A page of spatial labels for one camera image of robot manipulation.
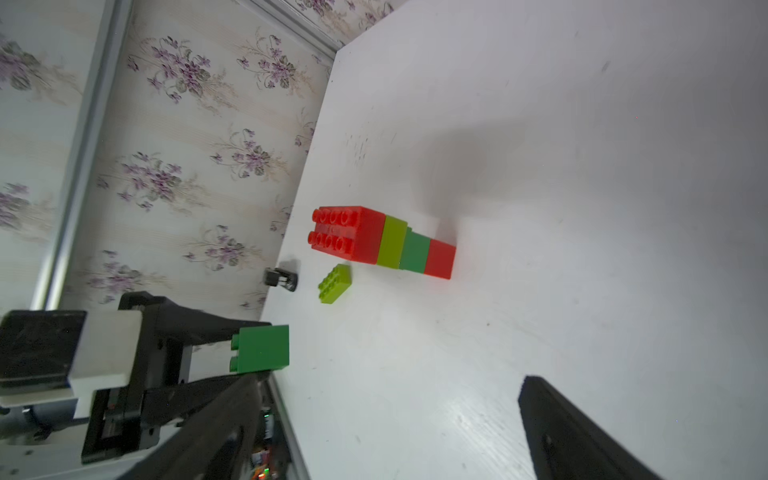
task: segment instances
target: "floral wallpaper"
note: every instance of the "floral wallpaper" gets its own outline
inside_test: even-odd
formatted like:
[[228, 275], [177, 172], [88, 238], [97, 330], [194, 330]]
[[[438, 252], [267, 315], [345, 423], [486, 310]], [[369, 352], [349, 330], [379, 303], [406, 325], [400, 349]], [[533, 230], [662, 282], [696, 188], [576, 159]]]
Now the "floral wallpaper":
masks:
[[103, 9], [0, 2], [0, 313], [30, 306]]
[[235, 2], [137, 0], [65, 308], [147, 290], [258, 319], [329, 66]]
[[284, 0], [326, 35], [346, 45], [406, 0]]

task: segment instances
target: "white table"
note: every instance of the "white table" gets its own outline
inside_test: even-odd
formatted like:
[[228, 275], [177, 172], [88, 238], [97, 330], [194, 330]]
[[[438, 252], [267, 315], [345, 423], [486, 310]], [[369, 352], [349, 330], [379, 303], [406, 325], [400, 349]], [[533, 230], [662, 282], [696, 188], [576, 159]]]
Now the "white table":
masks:
[[[339, 53], [263, 315], [313, 480], [531, 478], [526, 374], [664, 478], [764, 478], [766, 13], [411, 0]], [[454, 240], [453, 279], [321, 305], [320, 205]]]

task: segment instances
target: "metal frame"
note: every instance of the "metal frame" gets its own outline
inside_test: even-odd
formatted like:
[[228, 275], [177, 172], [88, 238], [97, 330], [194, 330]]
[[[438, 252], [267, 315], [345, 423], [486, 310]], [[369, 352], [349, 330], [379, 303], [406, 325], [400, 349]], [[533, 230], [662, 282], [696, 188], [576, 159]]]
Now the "metal frame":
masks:
[[329, 37], [284, 0], [237, 0], [237, 2], [278, 29], [289, 32], [294, 40], [322, 55], [331, 63], [336, 58], [336, 52], [344, 46], [341, 41]]
[[30, 310], [56, 310], [61, 300], [132, 6], [133, 0], [106, 0], [104, 3], [104, 14], [61, 186], [53, 234], [43, 257]]

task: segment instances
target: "yellow-green lego brick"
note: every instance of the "yellow-green lego brick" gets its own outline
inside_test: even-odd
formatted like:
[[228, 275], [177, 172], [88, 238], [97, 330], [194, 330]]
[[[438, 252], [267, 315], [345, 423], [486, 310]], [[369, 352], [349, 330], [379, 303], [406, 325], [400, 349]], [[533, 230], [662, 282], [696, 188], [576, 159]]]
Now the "yellow-green lego brick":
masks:
[[379, 259], [376, 260], [376, 265], [400, 268], [400, 256], [402, 255], [402, 246], [406, 242], [407, 231], [408, 222], [389, 215], [386, 216], [382, 242], [379, 245]]
[[349, 265], [339, 263], [333, 267], [331, 273], [326, 275], [326, 278], [317, 286], [320, 289], [320, 302], [335, 302], [342, 293], [346, 292], [350, 285], [352, 285], [351, 269]]

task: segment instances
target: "purple flower pattern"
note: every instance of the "purple flower pattern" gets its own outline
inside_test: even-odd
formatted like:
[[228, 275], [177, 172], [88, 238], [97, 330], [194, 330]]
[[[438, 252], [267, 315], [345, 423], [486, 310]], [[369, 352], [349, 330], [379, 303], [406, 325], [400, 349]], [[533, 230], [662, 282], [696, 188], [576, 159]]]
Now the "purple flower pattern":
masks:
[[272, 220], [270, 222], [270, 232], [280, 232], [280, 236], [285, 238], [288, 220], [290, 220], [290, 211], [292, 209], [293, 205], [277, 209], [277, 220]]
[[5, 184], [0, 190], [0, 229], [21, 234], [29, 240], [44, 240], [51, 229], [53, 208], [49, 201], [31, 202], [29, 188]]
[[165, 276], [156, 273], [143, 273], [117, 259], [118, 252], [102, 250], [103, 263], [95, 271], [85, 270], [80, 274], [85, 277], [85, 285], [99, 292], [99, 303], [112, 303], [126, 292], [144, 290], [150, 286], [167, 286]]
[[183, 214], [190, 214], [188, 207], [207, 207], [203, 199], [208, 193], [197, 184], [197, 177], [182, 179], [181, 167], [164, 163], [159, 155], [138, 151], [131, 158], [118, 157], [111, 171], [97, 176], [96, 187], [110, 190], [115, 186], [118, 197], [147, 212], [157, 201]]
[[217, 107], [235, 108], [233, 99], [237, 95], [232, 85], [223, 81], [226, 72], [211, 74], [206, 69], [210, 68], [210, 59], [193, 54], [188, 40], [164, 37], [136, 42], [139, 51], [127, 56], [127, 66], [133, 71], [148, 71], [149, 84], [172, 102], [178, 104], [184, 94], [189, 94], [216, 114]]
[[[247, 42], [247, 45], [240, 46], [244, 55], [242, 58], [237, 59], [237, 63], [240, 64], [243, 70], [252, 71], [255, 74], [259, 81], [257, 84], [259, 88], [276, 88], [279, 85], [281, 88], [287, 89], [291, 94], [296, 93], [299, 97], [301, 97], [301, 93], [297, 88], [297, 83], [303, 83], [312, 90], [312, 85], [306, 78], [306, 73], [304, 71], [297, 71], [296, 66], [283, 53], [283, 49], [278, 48], [281, 40], [277, 36], [260, 37], [257, 30], [256, 37], [255, 44]], [[253, 67], [249, 57], [257, 59]]]
[[216, 225], [216, 228], [203, 230], [200, 240], [189, 243], [189, 252], [182, 255], [193, 263], [202, 263], [206, 268], [217, 272], [227, 266], [244, 268], [255, 260], [263, 260], [261, 250], [247, 247], [230, 236], [226, 225]]
[[268, 180], [278, 171], [287, 173], [286, 164], [280, 155], [263, 149], [255, 140], [255, 132], [244, 128], [232, 133], [227, 141], [214, 144], [216, 154], [210, 159], [219, 165], [226, 165], [238, 178], [252, 175]]
[[266, 302], [266, 292], [253, 292], [248, 293], [245, 301], [240, 304], [240, 308], [243, 310], [259, 310], [264, 308]]
[[305, 121], [305, 120], [306, 120], [306, 114], [304, 113], [304, 109], [302, 108], [301, 115], [299, 116], [300, 132], [293, 139], [293, 144], [296, 145], [297, 147], [304, 147], [305, 153], [309, 153], [310, 144], [312, 143], [312, 137], [315, 136], [315, 126], [317, 125], [317, 122]]
[[296, 5], [298, 5], [301, 10], [310, 8], [321, 17], [325, 16], [326, 12], [330, 12], [333, 9], [333, 6], [331, 6], [333, 3], [334, 0], [296, 0]]
[[4, 83], [19, 91], [34, 91], [35, 100], [43, 94], [54, 103], [66, 104], [56, 95], [64, 86], [81, 94], [77, 76], [62, 71], [62, 66], [44, 65], [33, 54], [23, 51], [15, 41], [0, 34], [0, 90]]

